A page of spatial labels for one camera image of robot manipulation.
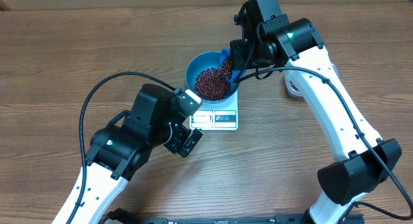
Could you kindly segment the blue plastic measuring scoop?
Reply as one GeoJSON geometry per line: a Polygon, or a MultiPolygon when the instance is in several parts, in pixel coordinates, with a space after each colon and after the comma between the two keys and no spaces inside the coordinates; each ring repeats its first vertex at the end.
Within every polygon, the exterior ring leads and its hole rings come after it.
{"type": "MultiPolygon", "coordinates": [[[[221,51],[221,55],[220,55],[220,66],[222,61],[227,58],[230,57],[230,49],[229,48],[224,48],[221,51]]],[[[236,77],[241,77],[243,75],[243,73],[241,73],[240,70],[235,70],[234,65],[233,65],[233,60],[232,60],[232,77],[230,79],[226,78],[229,82],[234,83],[234,81],[236,80],[236,77]]]]}

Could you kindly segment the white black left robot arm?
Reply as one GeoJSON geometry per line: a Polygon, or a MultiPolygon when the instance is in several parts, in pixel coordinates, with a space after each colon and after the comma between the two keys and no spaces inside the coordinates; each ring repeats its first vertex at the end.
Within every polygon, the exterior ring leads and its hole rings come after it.
{"type": "Polygon", "coordinates": [[[173,92],[144,84],[131,110],[112,118],[90,140],[86,166],[54,223],[99,223],[110,204],[125,189],[153,148],[165,146],[185,158],[202,137],[183,122],[201,105],[191,90],[173,92]]]}

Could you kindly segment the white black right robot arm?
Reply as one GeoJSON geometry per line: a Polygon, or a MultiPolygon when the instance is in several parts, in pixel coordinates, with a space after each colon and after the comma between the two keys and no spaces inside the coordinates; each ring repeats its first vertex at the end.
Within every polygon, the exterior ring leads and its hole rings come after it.
{"type": "Polygon", "coordinates": [[[346,223],[353,207],[391,175],[401,156],[395,139],[384,140],[365,120],[341,83],[323,38],[305,18],[291,22],[277,0],[248,0],[234,22],[242,37],[230,43],[237,82],[285,75],[290,94],[302,97],[327,138],[333,164],[317,173],[322,192],[303,223],[346,223]]]}

